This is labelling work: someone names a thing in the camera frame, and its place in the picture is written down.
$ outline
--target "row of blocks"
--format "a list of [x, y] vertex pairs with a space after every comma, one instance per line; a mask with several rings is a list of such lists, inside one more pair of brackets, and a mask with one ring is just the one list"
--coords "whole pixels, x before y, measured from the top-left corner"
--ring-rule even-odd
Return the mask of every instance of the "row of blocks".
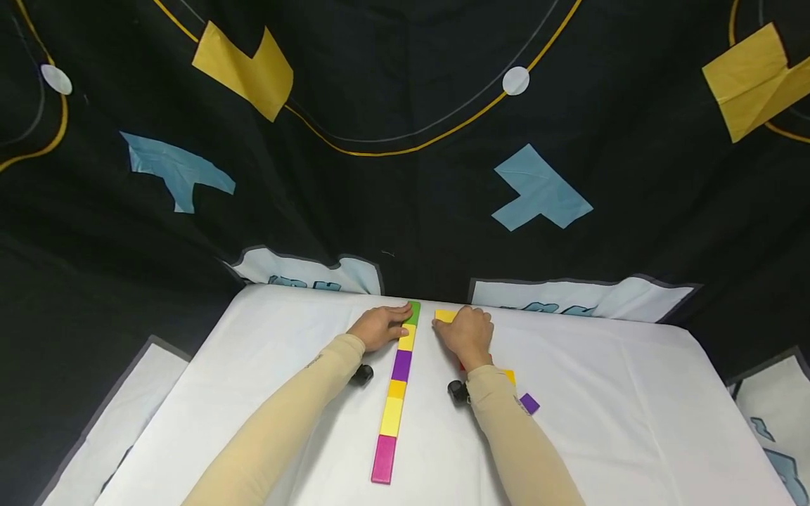
[[411, 373], [411, 355], [416, 336], [416, 323], [419, 321], [420, 312], [418, 302], [411, 300], [410, 304], [413, 314], [403, 323], [407, 336], [399, 338], [394, 369], [391, 371], [391, 382], [388, 384], [386, 406], [382, 411], [380, 435], [377, 436], [377, 451], [374, 454], [374, 466], [371, 470], [371, 481], [374, 483], [391, 483], [391, 471], [394, 469], [399, 420], [403, 415], [407, 378]]

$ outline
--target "beige sleeve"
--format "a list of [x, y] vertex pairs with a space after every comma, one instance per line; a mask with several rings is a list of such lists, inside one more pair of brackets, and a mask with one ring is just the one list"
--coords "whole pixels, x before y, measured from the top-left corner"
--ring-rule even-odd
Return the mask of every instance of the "beige sleeve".
[[355, 336], [336, 337], [247, 419], [183, 506], [263, 506], [323, 408], [360, 366], [364, 352], [365, 345]]
[[512, 506], [584, 506], [560, 454], [506, 374], [481, 366], [467, 375], [467, 390]]

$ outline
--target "hand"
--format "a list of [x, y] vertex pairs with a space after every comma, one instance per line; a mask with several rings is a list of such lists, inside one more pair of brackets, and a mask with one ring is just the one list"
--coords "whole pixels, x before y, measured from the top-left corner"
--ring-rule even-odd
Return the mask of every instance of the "hand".
[[464, 306], [456, 313], [453, 323], [433, 320], [433, 328], [445, 346], [455, 353], [464, 368], [471, 372], [482, 365], [492, 364], [492, 359], [489, 358], [489, 343], [492, 341], [495, 325], [491, 320], [492, 315], [480, 308]]
[[381, 306], [369, 309], [346, 333], [357, 336], [365, 344], [366, 351], [382, 348], [387, 342], [407, 336], [403, 321], [411, 317], [411, 305], [401, 308]]

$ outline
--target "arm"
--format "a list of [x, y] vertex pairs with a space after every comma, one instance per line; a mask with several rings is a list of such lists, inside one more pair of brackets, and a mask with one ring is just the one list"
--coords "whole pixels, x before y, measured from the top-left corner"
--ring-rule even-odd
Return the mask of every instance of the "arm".
[[464, 306], [453, 323], [433, 326], [464, 368], [472, 410], [487, 436], [512, 506], [584, 506], [565, 463], [515, 396], [509, 378], [492, 365], [489, 313]]
[[182, 506], [263, 506], [326, 407], [365, 351], [407, 331], [411, 306], [374, 308], [271, 395], [216, 456]]
[[506, 374], [480, 366], [467, 375], [467, 389], [512, 506], [584, 506], [560, 454], [523, 408]]

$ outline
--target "stacked blocks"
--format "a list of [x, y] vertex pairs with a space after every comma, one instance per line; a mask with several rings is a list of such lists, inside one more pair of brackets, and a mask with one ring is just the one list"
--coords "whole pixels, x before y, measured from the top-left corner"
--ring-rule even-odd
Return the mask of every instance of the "stacked blocks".
[[402, 418], [403, 403], [407, 378], [411, 372], [411, 354], [413, 353], [416, 324], [419, 321], [420, 304], [409, 301], [413, 314], [405, 320], [403, 328], [408, 335], [399, 339], [397, 355], [394, 358], [394, 369], [388, 385], [386, 406], [382, 410], [380, 435], [377, 437], [377, 452], [374, 454], [374, 467], [371, 470], [371, 481], [374, 483], [391, 483], [391, 471], [394, 469], [394, 451], [399, 435], [399, 420]]
[[[440, 321], [444, 321], [445, 323], [453, 323], [453, 319], [455, 319], [456, 311], [447, 311], [446, 309], [437, 309], [435, 318]], [[459, 368], [464, 371], [464, 364], [459, 364]], [[512, 382], [512, 386], [517, 387], [518, 384], [514, 379], [514, 371], [510, 369], [501, 369], [504, 374], [509, 378], [509, 381]], [[526, 412], [529, 415], [533, 415], [539, 408], [540, 404], [528, 393], [525, 393], [523, 397], [520, 398], [520, 403], [523, 404], [523, 407], [526, 408]]]

